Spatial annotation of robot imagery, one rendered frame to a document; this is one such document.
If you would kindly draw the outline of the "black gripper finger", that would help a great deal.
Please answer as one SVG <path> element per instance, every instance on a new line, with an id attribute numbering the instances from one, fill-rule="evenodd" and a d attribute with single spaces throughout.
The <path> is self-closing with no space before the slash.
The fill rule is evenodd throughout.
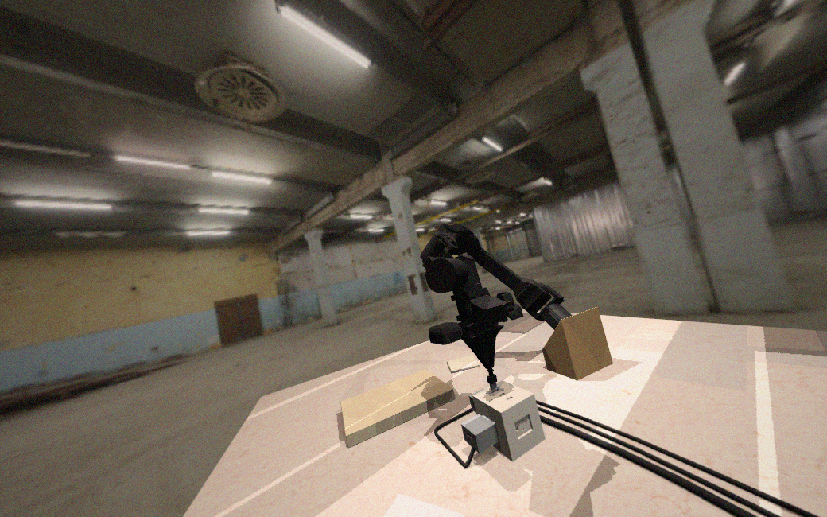
<path id="1" fill-rule="evenodd" d="M 487 360 L 489 360 L 491 367 L 495 367 L 495 340 L 500 329 L 503 329 L 503 325 L 490 329 L 479 328 L 480 332 L 485 333 L 483 342 L 487 352 Z"/>
<path id="2" fill-rule="evenodd" d="M 476 336 L 462 336 L 461 339 L 467 346 L 469 346 L 473 353 L 475 353 L 476 357 L 483 364 L 483 366 L 486 369 L 490 369 L 490 363 L 489 360 L 487 360 L 487 352 L 483 342 L 484 337 L 485 333 L 480 332 L 480 334 L 477 334 Z"/>

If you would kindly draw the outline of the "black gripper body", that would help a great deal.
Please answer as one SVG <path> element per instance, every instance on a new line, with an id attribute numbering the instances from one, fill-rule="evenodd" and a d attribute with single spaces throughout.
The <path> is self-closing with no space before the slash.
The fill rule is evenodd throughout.
<path id="1" fill-rule="evenodd" d="M 483 285 L 480 283 L 475 284 L 474 286 L 464 287 L 463 289 L 452 290 L 452 292 L 453 295 L 451 296 L 451 299 L 452 301 L 456 301 L 457 309 L 459 310 L 459 316 L 456 316 L 456 319 L 461 322 L 445 322 L 442 323 L 442 325 L 430 327 L 428 331 L 430 343 L 442 345 L 451 344 L 453 341 L 460 340 L 462 336 L 471 337 L 480 334 L 479 328 L 490 329 L 499 326 L 498 323 L 492 326 L 483 326 L 476 321 L 472 315 L 472 319 L 470 321 L 466 320 L 464 313 L 465 299 L 468 298 L 469 300 L 482 297 L 483 293 L 487 293 L 487 287 L 486 289 L 483 289 Z M 514 310 L 507 313 L 507 317 L 511 320 L 523 317 L 520 305 L 515 303 Z"/>

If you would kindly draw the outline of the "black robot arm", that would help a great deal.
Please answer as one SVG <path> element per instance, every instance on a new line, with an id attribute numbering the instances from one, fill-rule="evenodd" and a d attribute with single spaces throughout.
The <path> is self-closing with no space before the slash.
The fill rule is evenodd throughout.
<path id="1" fill-rule="evenodd" d="M 473 234 L 461 224 L 442 224 L 420 253 L 426 269 L 425 279 L 432 291 L 447 293 L 480 283 L 475 265 L 477 262 L 513 290 L 516 301 L 535 320 L 545 321 L 555 329 L 559 321 L 572 316 L 562 307 L 563 297 L 560 293 L 533 279 L 519 277 L 486 252 Z M 452 255 L 459 257 L 454 258 Z M 537 313 L 550 300 L 550 293 L 554 299 Z M 507 313 L 511 310 L 514 310 L 514 299 L 507 291 L 497 293 L 494 297 L 489 292 L 483 293 L 482 297 L 466 298 L 464 303 L 466 320 L 470 321 L 472 315 L 483 326 L 507 322 Z"/>

